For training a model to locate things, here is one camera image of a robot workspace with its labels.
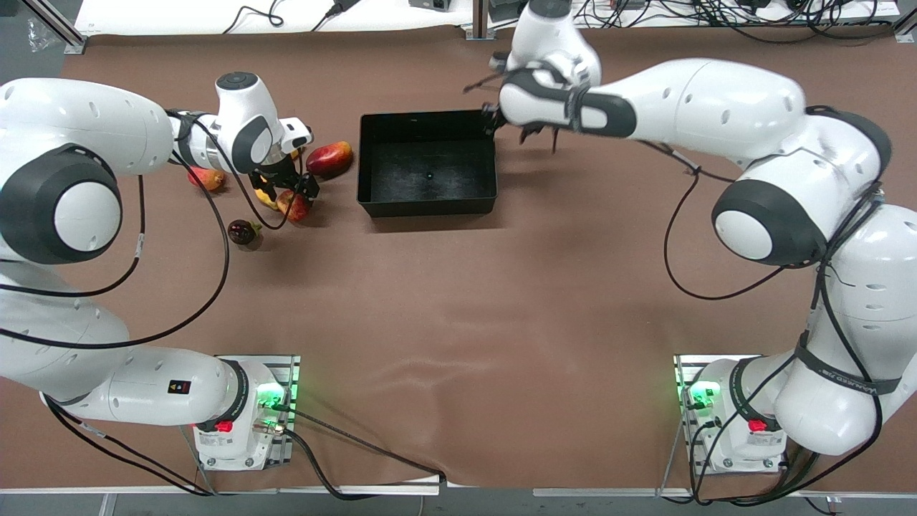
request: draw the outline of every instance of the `brown leather mat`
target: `brown leather mat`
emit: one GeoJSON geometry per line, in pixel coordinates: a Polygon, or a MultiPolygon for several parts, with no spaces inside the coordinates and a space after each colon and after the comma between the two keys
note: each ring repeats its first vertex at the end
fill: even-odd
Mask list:
{"type": "MultiPolygon", "coordinates": [[[[758,31],[775,38],[795,30],[758,31]]],[[[911,145],[917,69],[909,45],[885,38],[772,46],[726,29],[589,31],[605,81],[682,57],[748,62],[797,80],[810,104],[855,111],[894,140],[890,202],[917,208],[911,145]]],[[[359,141],[365,113],[477,108],[495,93],[461,94],[486,73],[494,42],[453,28],[186,38],[93,38],[63,75],[112,84],[164,107],[215,112],[222,73],[259,74],[282,117],[315,130],[316,145],[359,141]]],[[[302,409],[408,457],[449,480],[483,487],[653,488],[678,420],[674,353],[776,353],[803,328],[812,271],[787,272],[758,290],[712,303],[666,278],[662,236],[690,178],[630,141],[562,134],[525,146],[498,133],[500,196],[483,217],[371,220],[357,204],[356,167],[323,184],[299,225],[268,233],[257,252],[233,249],[226,290],[195,324],[161,345],[202,353],[298,353],[302,409]]],[[[693,155],[719,174],[723,160],[693,155]]],[[[124,178],[127,222],[91,264],[63,267],[78,287],[118,277],[134,249],[136,187],[124,178]]],[[[220,235],[185,172],[149,177],[148,238],[134,276],[102,302],[134,336],[159,331],[210,295],[220,235]]],[[[701,181],[672,237],[673,266],[688,287],[719,294],[765,275],[715,238],[710,210],[722,184],[701,181]]],[[[236,185],[219,195],[226,222],[250,218],[236,185]]],[[[5,488],[159,484],[77,442],[38,396],[3,382],[0,430],[5,488]],[[23,439],[15,436],[23,434],[23,439]]],[[[917,403],[895,416],[873,450],[818,485],[839,491],[914,491],[917,403]]],[[[100,424],[142,451],[193,474],[178,431],[100,424]]],[[[424,474],[299,430],[338,484],[424,474]]],[[[686,487],[683,448],[669,481],[686,487]]],[[[710,479],[704,495],[745,494],[772,478],[710,479]]],[[[291,466],[220,475],[221,489],[316,485],[297,452],[291,466]]]]}

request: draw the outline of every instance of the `black tray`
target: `black tray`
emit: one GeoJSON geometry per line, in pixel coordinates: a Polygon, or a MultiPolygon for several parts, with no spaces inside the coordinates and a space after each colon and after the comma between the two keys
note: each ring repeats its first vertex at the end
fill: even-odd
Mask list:
{"type": "Polygon", "coordinates": [[[371,217],[490,213],[492,132],[479,110],[364,115],[357,201],[371,217]]]}

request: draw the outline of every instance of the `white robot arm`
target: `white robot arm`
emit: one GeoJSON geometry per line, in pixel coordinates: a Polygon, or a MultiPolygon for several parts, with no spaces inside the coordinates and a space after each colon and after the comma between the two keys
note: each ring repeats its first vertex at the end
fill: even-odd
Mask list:
{"type": "MultiPolygon", "coordinates": [[[[818,263],[857,201],[872,193],[891,156],[882,129],[866,118],[807,108],[791,79],[753,66],[685,59],[598,85],[595,53],[573,27],[565,0],[532,0],[508,55],[494,125],[649,140],[730,159],[744,172],[713,207],[723,244],[762,264],[818,263]]],[[[795,352],[747,364],[718,361],[703,370],[687,404],[699,424],[743,421],[709,450],[712,471],[775,470],[788,435],[822,454],[844,454],[912,394],[917,367],[917,213],[881,206],[831,258],[826,274],[834,314],[873,378],[864,380],[824,304],[809,318],[795,352]],[[788,358],[798,360],[762,381],[788,358]]],[[[705,431],[704,443],[718,433],[705,431]]]]}
{"type": "Polygon", "coordinates": [[[218,116],[167,113],[140,95],[81,81],[0,86],[0,328],[20,335],[0,337],[0,376],[81,418],[195,424],[198,450],[215,459],[214,468],[259,469],[271,437],[254,432],[253,421],[269,419],[265,403],[284,396],[264,365],[147,345],[97,347],[127,342],[117,316],[90,298],[15,290],[74,292],[49,265],[107,250],[121,226],[116,176],[154,172],[173,151],[240,174],[273,166],[275,174],[259,174],[268,185],[298,181],[288,154],[312,140],[311,130],[297,118],[277,118],[257,75],[229,73],[216,88],[218,116]],[[188,119],[205,122],[229,163],[219,150],[213,161],[199,158],[215,146],[200,126],[183,125],[188,119]]]}

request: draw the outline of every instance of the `plastic bag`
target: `plastic bag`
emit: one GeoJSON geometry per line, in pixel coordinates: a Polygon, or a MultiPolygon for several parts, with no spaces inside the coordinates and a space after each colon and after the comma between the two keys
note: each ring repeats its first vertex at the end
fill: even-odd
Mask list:
{"type": "Polygon", "coordinates": [[[57,35],[41,20],[31,17],[28,19],[28,46],[33,52],[45,50],[50,46],[61,43],[57,35]]]}

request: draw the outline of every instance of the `red button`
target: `red button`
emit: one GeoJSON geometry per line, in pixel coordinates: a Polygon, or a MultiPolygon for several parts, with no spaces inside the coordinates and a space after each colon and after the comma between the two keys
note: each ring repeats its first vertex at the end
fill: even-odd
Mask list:
{"type": "Polygon", "coordinates": [[[761,420],[751,420],[748,422],[748,430],[752,432],[763,432],[768,429],[768,424],[761,420]]]}

